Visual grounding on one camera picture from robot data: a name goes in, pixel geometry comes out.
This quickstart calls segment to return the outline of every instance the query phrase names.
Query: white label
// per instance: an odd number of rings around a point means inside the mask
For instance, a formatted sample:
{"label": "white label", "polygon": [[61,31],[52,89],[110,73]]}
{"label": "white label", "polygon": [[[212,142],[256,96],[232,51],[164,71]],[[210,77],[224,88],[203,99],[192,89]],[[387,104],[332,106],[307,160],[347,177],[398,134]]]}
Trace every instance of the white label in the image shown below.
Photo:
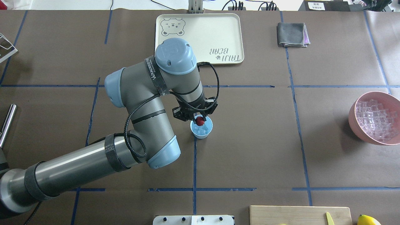
{"label": "white label", "polygon": [[311,10],[325,10],[324,3],[322,2],[309,2],[308,8]]}

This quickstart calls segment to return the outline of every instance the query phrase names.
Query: white floor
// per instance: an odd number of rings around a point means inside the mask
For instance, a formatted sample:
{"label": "white floor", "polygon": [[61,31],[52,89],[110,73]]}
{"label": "white floor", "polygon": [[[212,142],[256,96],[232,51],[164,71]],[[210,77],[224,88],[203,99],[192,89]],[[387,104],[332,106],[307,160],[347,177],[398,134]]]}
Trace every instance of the white floor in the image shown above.
{"label": "white floor", "polygon": [[[173,9],[187,9],[188,0],[155,0]],[[11,9],[32,10],[109,10],[112,0],[3,0]],[[203,7],[209,10],[221,10],[227,0],[204,0]],[[303,0],[274,0],[282,11],[297,11]],[[260,2],[244,0],[246,10],[257,10]],[[390,4],[395,12],[400,11],[397,0]],[[167,8],[150,0],[114,0],[113,9],[125,8],[131,10],[167,10]]]}

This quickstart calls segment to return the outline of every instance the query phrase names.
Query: metal rod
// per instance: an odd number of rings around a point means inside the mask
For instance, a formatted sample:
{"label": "metal rod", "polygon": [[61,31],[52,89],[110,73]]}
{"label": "metal rod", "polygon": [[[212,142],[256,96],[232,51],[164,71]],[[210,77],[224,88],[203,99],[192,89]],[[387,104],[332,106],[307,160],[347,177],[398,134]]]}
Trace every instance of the metal rod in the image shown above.
{"label": "metal rod", "polygon": [[11,122],[14,118],[16,111],[17,111],[17,105],[11,104],[7,113],[7,117],[4,121],[3,127],[0,131],[0,148],[3,148],[4,141],[6,140],[8,130],[10,129]]}

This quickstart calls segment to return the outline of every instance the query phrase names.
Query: lemon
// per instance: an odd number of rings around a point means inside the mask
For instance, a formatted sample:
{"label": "lemon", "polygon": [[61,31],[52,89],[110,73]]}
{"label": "lemon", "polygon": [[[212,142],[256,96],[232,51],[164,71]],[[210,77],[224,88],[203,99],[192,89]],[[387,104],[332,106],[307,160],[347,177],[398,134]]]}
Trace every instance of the lemon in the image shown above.
{"label": "lemon", "polygon": [[381,225],[381,224],[373,217],[367,215],[360,215],[358,217],[357,225]]}

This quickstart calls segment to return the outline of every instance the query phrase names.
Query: robotic arm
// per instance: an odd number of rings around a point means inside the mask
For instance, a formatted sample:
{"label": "robotic arm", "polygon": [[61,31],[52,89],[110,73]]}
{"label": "robotic arm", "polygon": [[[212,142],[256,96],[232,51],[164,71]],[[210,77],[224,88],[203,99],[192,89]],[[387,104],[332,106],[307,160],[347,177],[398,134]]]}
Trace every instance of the robotic arm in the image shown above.
{"label": "robotic arm", "polygon": [[130,113],[127,124],[131,119],[134,130],[127,131],[125,137],[108,135],[26,170],[7,171],[0,179],[0,219],[27,212],[37,202],[142,162],[154,169],[174,162],[180,149],[160,96],[176,96],[179,107],[173,113],[182,121],[194,120],[194,113],[205,119],[218,105],[215,98],[204,97],[197,67],[190,45],[171,38],[144,62],[108,75],[107,95],[115,106],[126,107]]}

